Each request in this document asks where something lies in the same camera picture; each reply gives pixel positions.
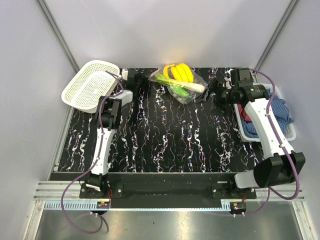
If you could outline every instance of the yellow banana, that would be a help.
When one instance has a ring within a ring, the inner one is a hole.
[[[176,67],[178,68],[178,66],[181,66],[183,68],[189,83],[193,83],[194,82],[194,75],[192,74],[190,67],[188,67],[188,65],[185,63],[180,63]]]
[[[163,75],[165,75],[166,78],[170,78],[170,77],[169,77],[169,74],[168,74],[168,68],[170,68],[171,66],[174,66],[174,64],[166,65],[166,66],[164,66],[164,68],[163,68]]]
[[[184,68],[181,65],[177,65],[177,66],[175,66],[175,69],[177,69],[182,81],[188,83],[189,80],[188,80],[188,77],[187,77],[187,74],[186,74]]]
[[[182,78],[175,66],[172,66],[170,70],[175,80],[182,81]]]

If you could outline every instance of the red cloth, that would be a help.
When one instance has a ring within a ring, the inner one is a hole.
[[[251,119],[249,117],[249,115],[246,113],[246,111],[242,108],[241,104],[238,104],[238,110],[239,110],[239,114],[240,114],[240,118],[244,119],[246,122],[251,123]]]

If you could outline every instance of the black marble table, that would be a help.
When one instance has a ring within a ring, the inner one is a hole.
[[[229,68],[196,68],[205,81],[223,80]],[[150,74],[154,69],[139,69]],[[263,159],[259,143],[242,142],[236,115],[214,114],[212,98],[181,104],[149,82],[122,108],[109,153],[110,172],[243,172]],[[74,110],[58,172],[84,172],[96,145],[93,115]]]

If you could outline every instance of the bunch of bananas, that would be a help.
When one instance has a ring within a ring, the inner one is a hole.
[[[168,79],[175,79],[188,83],[194,82],[194,75],[192,74],[190,67],[185,63],[166,65],[163,68],[163,75]]]

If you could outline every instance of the perforated basket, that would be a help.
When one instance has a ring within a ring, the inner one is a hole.
[[[254,83],[254,85],[257,85],[257,84],[263,85],[266,89],[270,89],[271,91],[273,90],[271,84]],[[280,93],[280,90],[279,90],[279,88],[277,88],[277,86],[275,86],[275,95],[278,96],[280,99],[283,99],[283,97],[282,97],[282,95]],[[238,105],[237,104],[234,105],[234,111],[235,111],[235,115],[236,115],[236,120],[238,122],[238,127],[239,127],[239,131],[240,131],[241,140],[243,142],[260,142],[259,138],[253,138],[253,137],[246,136],[244,128],[243,128],[242,123],[241,123],[241,118],[240,118],[240,114],[239,114],[239,110],[238,110]],[[290,123],[286,127],[283,135],[285,136],[285,138],[286,138],[286,140],[288,142],[289,141],[293,141],[293,140],[296,139],[296,131],[295,131],[294,125],[292,123]]]
[[[117,85],[108,71],[119,75],[118,66],[101,60],[87,62],[69,82],[61,94],[62,101],[80,111],[93,114],[99,98],[112,93]]]

